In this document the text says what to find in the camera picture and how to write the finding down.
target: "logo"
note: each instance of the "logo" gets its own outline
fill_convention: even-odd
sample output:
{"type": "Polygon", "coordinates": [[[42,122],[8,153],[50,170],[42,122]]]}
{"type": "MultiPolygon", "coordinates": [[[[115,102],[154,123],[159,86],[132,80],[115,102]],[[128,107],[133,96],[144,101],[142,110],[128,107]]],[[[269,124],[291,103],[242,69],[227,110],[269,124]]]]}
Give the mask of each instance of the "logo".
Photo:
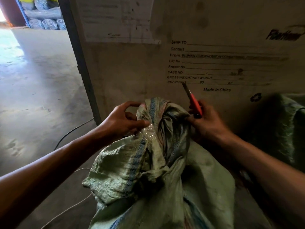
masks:
{"type": "Polygon", "coordinates": [[[262,98],[262,93],[256,93],[254,96],[252,96],[250,98],[250,101],[251,102],[257,102],[257,101],[260,101],[262,98]]]}
{"type": "Polygon", "coordinates": [[[268,34],[267,39],[269,40],[284,40],[284,41],[296,41],[303,34],[305,34],[305,26],[288,26],[283,30],[272,29],[268,34]]]}

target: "left hand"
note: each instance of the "left hand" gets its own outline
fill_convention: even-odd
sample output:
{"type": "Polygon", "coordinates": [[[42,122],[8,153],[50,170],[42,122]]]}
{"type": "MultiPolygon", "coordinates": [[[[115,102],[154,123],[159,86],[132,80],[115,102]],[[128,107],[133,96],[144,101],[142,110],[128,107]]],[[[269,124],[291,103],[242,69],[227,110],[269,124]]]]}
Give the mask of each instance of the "left hand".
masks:
{"type": "Polygon", "coordinates": [[[131,112],[126,112],[128,107],[139,107],[141,103],[127,101],[116,106],[110,115],[90,133],[95,138],[106,137],[110,143],[121,139],[128,132],[135,133],[147,126],[150,122],[145,120],[137,120],[137,117],[131,112]]]}

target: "forearm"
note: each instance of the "forearm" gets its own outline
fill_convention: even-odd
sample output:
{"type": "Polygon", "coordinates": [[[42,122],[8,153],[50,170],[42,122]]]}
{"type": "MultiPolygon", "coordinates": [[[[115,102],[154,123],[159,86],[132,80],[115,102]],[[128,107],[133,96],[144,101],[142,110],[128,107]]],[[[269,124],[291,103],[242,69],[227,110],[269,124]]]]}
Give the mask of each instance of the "forearm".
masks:
{"type": "Polygon", "coordinates": [[[236,135],[220,140],[272,197],[305,219],[305,174],[264,153],[236,135]]]}
{"type": "Polygon", "coordinates": [[[85,135],[0,178],[0,224],[13,228],[101,147],[85,135]]]}

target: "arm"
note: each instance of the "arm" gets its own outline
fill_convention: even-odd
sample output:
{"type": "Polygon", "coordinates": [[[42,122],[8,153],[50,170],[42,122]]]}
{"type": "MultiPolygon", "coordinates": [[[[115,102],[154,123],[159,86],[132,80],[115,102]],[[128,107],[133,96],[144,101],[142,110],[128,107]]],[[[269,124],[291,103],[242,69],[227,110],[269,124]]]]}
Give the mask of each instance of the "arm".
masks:
{"type": "Polygon", "coordinates": [[[0,225],[16,227],[80,165],[102,147],[128,132],[149,125],[125,110],[140,103],[117,106],[98,127],[60,149],[0,177],[0,225]]]}
{"type": "Polygon", "coordinates": [[[240,139],[223,123],[212,106],[199,102],[203,117],[188,118],[197,131],[229,152],[254,174],[272,197],[305,220],[305,174],[240,139]]]}

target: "black cable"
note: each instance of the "black cable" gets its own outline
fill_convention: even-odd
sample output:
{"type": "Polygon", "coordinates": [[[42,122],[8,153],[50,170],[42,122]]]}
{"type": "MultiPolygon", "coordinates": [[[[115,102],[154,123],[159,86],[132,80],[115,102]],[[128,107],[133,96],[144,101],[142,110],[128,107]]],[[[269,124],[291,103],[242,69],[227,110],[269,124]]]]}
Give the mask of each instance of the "black cable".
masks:
{"type": "Polygon", "coordinates": [[[57,147],[59,146],[59,143],[60,143],[67,135],[69,135],[69,134],[72,133],[74,130],[78,129],[79,127],[85,125],[86,123],[89,123],[89,122],[92,121],[93,119],[94,119],[94,118],[92,118],[91,120],[88,120],[87,122],[81,124],[80,126],[77,126],[76,128],[72,129],[70,132],[68,132],[66,135],[64,135],[64,136],[60,139],[60,141],[57,143],[57,145],[55,146],[55,149],[54,149],[53,151],[55,151],[55,150],[57,149],[57,147]]]}

